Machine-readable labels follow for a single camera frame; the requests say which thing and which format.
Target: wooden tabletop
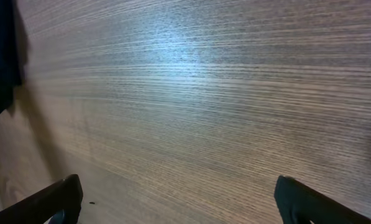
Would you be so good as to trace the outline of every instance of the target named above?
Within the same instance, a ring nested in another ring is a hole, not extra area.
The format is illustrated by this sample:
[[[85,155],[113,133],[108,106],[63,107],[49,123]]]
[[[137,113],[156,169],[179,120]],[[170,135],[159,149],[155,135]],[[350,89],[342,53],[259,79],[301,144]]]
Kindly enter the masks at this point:
[[[18,6],[5,207],[76,173],[82,224],[281,223],[290,175],[371,218],[371,0]]]

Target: dark cloth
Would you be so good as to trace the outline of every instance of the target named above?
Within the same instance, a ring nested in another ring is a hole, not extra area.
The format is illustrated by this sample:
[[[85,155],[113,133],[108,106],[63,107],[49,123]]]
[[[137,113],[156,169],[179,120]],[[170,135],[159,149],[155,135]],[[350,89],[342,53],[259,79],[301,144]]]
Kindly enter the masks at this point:
[[[12,104],[13,88],[21,84],[11,0],[0,0],[0,113]]]

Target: black plastic part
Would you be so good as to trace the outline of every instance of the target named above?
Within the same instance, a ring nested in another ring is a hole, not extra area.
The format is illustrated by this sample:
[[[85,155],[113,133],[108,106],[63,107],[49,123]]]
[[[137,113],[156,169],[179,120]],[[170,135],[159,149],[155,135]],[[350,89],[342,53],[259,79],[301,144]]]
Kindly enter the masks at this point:
[[[43,224],[63,211],[60,223],[75,224],[78,222],[82,199],[79,176],[72,174],[1,211],[0,223]]]
[[[284,224],[371,224],[352,211],[291,177],[279,176],[275,200]]]

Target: brown wood grain surface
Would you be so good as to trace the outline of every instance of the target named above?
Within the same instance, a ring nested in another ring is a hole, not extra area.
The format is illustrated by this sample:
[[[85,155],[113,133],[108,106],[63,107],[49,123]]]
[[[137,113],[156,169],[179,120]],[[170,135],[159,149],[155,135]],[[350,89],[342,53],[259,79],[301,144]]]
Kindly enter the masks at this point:
[[[83,224],[281,223],[283,174],[371,218],[371,0],[18,7],[5,207],[77,173]]]

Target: black object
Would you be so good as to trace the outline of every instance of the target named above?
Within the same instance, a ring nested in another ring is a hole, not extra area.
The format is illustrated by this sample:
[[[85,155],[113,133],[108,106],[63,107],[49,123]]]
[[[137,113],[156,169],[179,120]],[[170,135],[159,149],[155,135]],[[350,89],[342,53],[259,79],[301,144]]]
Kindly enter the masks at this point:
[[[275,200],[284,224],[371,224],[358,214],[291,177],[279,176]]]
[[[12,0],[0,0],[0,113],[12,104],[13,88],[21,85]]]
[[[83,191],[79,176],[72,174],[0,212],[0,224],[75,224]]]

